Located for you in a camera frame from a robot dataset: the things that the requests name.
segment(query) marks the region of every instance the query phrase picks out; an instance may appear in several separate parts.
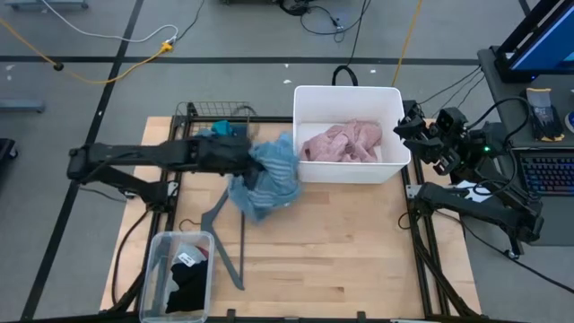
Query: white cable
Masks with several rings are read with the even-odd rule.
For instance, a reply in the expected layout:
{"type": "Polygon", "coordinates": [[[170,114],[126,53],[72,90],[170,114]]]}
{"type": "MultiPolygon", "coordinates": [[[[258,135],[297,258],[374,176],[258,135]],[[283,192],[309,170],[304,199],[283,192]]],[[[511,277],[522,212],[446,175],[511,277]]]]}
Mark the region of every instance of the white cable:
{"type": "Polygon", "coordinates": [[[66,20],[60,13],[58,13],[54,8],[52,8],[52,6],[48,3],[48,1],[46,0],[42,0],[42,2],[46,5],[46,7],[52,12],[54,13],[56,16],[58,16],[58,18],[60,18],[63,22],[65,22],[68,26],[72,27],[74,30],[78,31],[79,33],[86,35],[86,36],[92,36],[92,37],[99,37],[99,38],[104,38],[104,39],[119,39],[119,40],[125,40],[125,41],[129,41],[129,42],[134,42],[134,43],[139,43],[139,42],[144,42],[148,39],[150,39],[151,37],[153,37],[156,33],[166,29],[166,28],[173,28],[176,32],[175,34],[168,40],[168,42],[174,42],[177,38],[178,38],[178,34],[179,34],[179,29],[178,27],[172,25],[172,24],[168,24],[168,25],[164,25],[161,26],[160,28],[158,28],[158,30],[152,32],[148,37],[144,38],[144,39],[139,39],[139,40],[133,40],[133,39],[125,39],[123,37],[120,36],[108,36],[108,35],[100,35],[100,34],[96,34],[96,33],[91,33],[91,32],[86,32],[86,31],[82,31],[79,28],[77,28],[76,26],[74,26],[72,23],[70,23],[68,20],[66,20]]]}

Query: desk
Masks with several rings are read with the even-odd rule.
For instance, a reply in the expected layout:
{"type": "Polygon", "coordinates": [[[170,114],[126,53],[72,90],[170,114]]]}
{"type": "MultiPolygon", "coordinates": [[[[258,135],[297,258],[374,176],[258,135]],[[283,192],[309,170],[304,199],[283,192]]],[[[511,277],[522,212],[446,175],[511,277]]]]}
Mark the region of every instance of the desk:
{"type": "MultiPolygon", "coordinates": [[[[574,75],[540,75],[532,83],[504,83],[494,66],[496,57],[490,49],[478,52],[478,58],[483,68],[488,87],[491,90],[494,101],[502,100],[511,96],[519,96],[527,87],[551,88],[552,104],[558,111],[560,122],[564,126],[564,139],[556,143],[536,141],[533,136],[532,126],[527,125],[512,137],[515,147],[518,148],[571,148],[574,147],[574,134],[564,125],[566,115],[574,110],[574,75]]],[[[508,131],[520,126],[526,117],[525,108],[518,101],[502,103],[497,108],[500,120],[508,131]]]]}
{"type": "MultiPolygon", "coordinates": [[[[545,143],[536,141],[532,133],[532,125],[527,125],[512,137],[516,149],[528,148],[574,148],[574,134],[564,125],[566,115],[574,110],[574,75],[540,75],[532,84],[528,83],[504,83],[494,67],[495,56],[490,49],[478,52],[481,67],[483,68],[486,81],[492,93],[492,98],[501,100],[509,96],[517,96],[528,86],[552,88],[551,100],[560,116],[560,122],[564,126],[564,139],[560,142],[545,143]]],[[[525,109],[520,102],[508,101],[498,107],[500,120],[508,131],[516,129],[526,116],[525,109]]],[[[509,176],[512,172],[512,161],[508,156],[497,159],[502,173],[509,176]]],[[[574,237],[571,228],[574,218],[564,210],[574,207],[574,199],[562,196],[543,196],[542,217],[544,227],[541,231],[540,240],[533,245],[540,246],[574,246],[574,237]]]]}
{"type": "MultiPolygon", "coordinates": [[[[261,124],[257,140],[274,140],[291,130],[291,124],[261,124]]],[[[148,118],[142,144],[159,144],[169,131],[170,118],[148,118]]],[[[145,180],[157,180],[160,173],[155,167],[135,168],[135,175],[145,180]]],[[[439,180],[431,168],[425,168],[425,176],[439,180]]],[[[200,222],[227,182],[219,175],[186,173],[181,186],[176,228],[183,219],[200,222]]],[[[304,193],[292,207],[259,225],[246,224],[245,291],[235,288],[221,260],[216,260],[210,316],[235,309],[238,317],[356,318],[363,310],[372,319],[422,318],[410,232],[396,223],[406,211],[402,186],[400,174],[382,185],[304,184],[304,193]]],[[[139,199],[127,202],[117,245],[143,212],[139,199]]],[[[141,270],[150,219],[134,230],[124,247],[119,296],[141,270]]],[[[239,211],[228,201],[214,228],[235,264],[239,225],[239,211]]],[[[460,225],[439,216],[434,225],[445,276],[480,312],[460,225]]],[[[183,229],[197,226],[184,223],[183,229]]],[[[102,309],[111,305],[111,275],[112,267],[102,309]]]]}

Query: white label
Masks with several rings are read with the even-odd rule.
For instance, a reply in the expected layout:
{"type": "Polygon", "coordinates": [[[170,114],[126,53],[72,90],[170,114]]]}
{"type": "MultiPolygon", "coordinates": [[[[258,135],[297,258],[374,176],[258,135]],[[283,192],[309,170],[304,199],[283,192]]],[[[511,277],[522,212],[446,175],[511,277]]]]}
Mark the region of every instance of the white label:
{"type": "MultiPolygon", "coordinates": [[[[473,187],[474,185],[476,185],[475,183],[471,183],[469,181],[463,180],[460,183],[458,183],[457,188],[469,188],[469,187],[473,187]]],[[[484,201],[485,199],[491,197],[491,196],[483,196],[483,195],[478,195],[475,194],[475,192],[469,188],[468,191],[470,192],[467,196],[465,196],[466,199],[470,199],[473,200],[475,202],[481,203],[482,201],[484,201]]],[[[486,188],[477,188],[476,189],[477,192],[483,193],[483,194],[488,194],[490,193],[490,191],[486,188]]]]}
{"type": "Polygon", "coordinates": [[[186,266],[193,266],[196,263],[196,261],[192,259],[191,256],[189,256],[185,252],[179,254],[178,258],[179,260],[181,260],[182,263],[186,264],[186,266]]]}

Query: black cloth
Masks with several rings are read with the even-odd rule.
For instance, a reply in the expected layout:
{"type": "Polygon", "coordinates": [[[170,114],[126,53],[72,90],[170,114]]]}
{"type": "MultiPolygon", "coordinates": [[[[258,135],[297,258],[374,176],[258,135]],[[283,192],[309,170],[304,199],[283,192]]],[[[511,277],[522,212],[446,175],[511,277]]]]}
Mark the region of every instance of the black cloth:
{"type": "Polygon", "coordinates": [[[177,263],[171,267],[171,273],[179,289],[170,293],[165,313],[203,310],[207,286],[207,260],[191,267],[177,263]]]}

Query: wooden table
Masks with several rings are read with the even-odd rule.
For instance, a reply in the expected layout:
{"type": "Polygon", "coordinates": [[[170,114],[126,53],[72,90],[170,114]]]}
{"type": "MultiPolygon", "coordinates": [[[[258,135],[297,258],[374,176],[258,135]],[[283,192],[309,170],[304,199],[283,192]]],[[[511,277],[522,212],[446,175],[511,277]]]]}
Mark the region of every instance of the wooden table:
{"type": "MultiPolygon", "coordinates": [[[[165,141],[169,130],[170,118],[148,118],[142,144],[165,141]]],[[[291,132],[291,124],[261,124],[258,141],[274,140],[282,131],[291,132]]],[[[423,167],[427,180],[447,184],[447,178],[423,167]]],[[[160,173],[155,167],[135,168],[135,175],[145,180],[157,180],[160,173]]],[[[184,219],[199,223],[226,186],[219,175],[184,174],[176,230],[184,219]]],[[[235,309],[239,317],[356,318],[363,310],[372,319],[423,318],[410,231],[397,226],[399,215],[406,211],[402,186],[400,173],[382,185],[303,184],[304,193],[293,206],[259,225],[246,224],[245,291],[235,288],[216,255],[210,316],[225,316],[227,309],[235,309]]],[[[143,212],[139,199],[127,202],[117,245],[143,212]]],[[[134,230],[124,247],[118,297],[141,270],[150,220],[148,216],[134,230]]],[[[445,276],[480,312],[460,224],[440,216],[433,216],[433,221],[445,276]]],[[[198,230],[189,222],[182,226],[198,230]]],[[[228,201],[214,228],[236,266],[239,226],[239,210],[228,201]]],[[[111,305],[112,268],[102,309],[111,305]]],[[[429,285],[434,288],[432,279],[429,285]]],[[[433,309],[438,308],[435,296],[433,309]]]]}

